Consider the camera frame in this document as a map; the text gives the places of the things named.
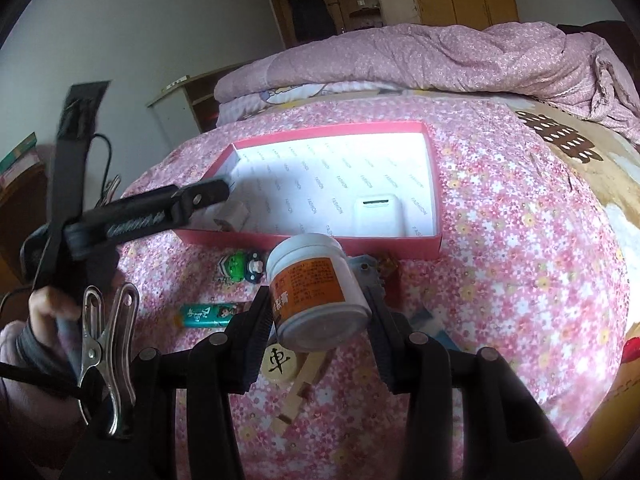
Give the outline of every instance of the small white object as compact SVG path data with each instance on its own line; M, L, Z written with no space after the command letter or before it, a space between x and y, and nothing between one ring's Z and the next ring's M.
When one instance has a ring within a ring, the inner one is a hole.
M271 251L267 279L279 343L321 352L366 328L371 309L340 244L323 234L287 238Z
M495 361L500 357L500 354L498 354L498 351L495 348L491 348L489 346L485 346L480 351L480 355L487 361Z
M429 336L424 332L411 332L409 334L409 341L415 345L425 345L429 342Z
M190 228L205 231L240 231L249 218L249 210L239 200L211 205L191 215Z
M165 90L169 90L169 89L173 88L174 86L179 85L183 81L187 81L188 78L189 78L188 75L183 75L180 79L176 79L173 83L169 83L167 86L164 87L164 89Z
M394 194L360 197L355 204L355 234L359 237L404 237L402 203Z

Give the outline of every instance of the finger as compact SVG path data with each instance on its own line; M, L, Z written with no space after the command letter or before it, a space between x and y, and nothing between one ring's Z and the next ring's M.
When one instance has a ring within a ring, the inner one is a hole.
M61 317L75 321L80 317L81 309L64 292L46 286L36 290L29 298L29 313L32 316Z
M33 335L51 349L58 346L55 318L76 320L80 314L80 307L70 297L50 286L36 290L29 298L29 320Z

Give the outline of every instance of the pink shoebox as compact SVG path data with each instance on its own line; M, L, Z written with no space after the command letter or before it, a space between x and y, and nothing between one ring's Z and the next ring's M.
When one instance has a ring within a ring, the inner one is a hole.
M315 232L334 236L350 256L437 259L442 206L432 132L416 121L385 121L238 140L203 178L230 177L230 200L246 207L241 229L194 221L175 233L188 244L266 251Z

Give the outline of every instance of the white jar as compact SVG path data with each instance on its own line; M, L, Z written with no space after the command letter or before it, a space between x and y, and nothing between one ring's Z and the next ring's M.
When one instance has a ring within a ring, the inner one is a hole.
M295 352L337 347L366 328L371 309L340 244L323 234L287 238L267 259L279 343Z

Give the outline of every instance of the jar lid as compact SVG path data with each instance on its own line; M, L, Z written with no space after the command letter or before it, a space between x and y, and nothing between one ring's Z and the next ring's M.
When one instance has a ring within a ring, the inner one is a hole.
M287 319L278 342L294 352L325 352L366 328L371 310L359 304L324 304Z
M278 262L287 254L296 249L304 247L321 246L327 247L330 250L339 251L341 256L345 256L342 247L335 238L321 233L304 233L301 235L294 235L286 240L280 242L267 259L267 278L270 280L273 275L271 271L278 265Z

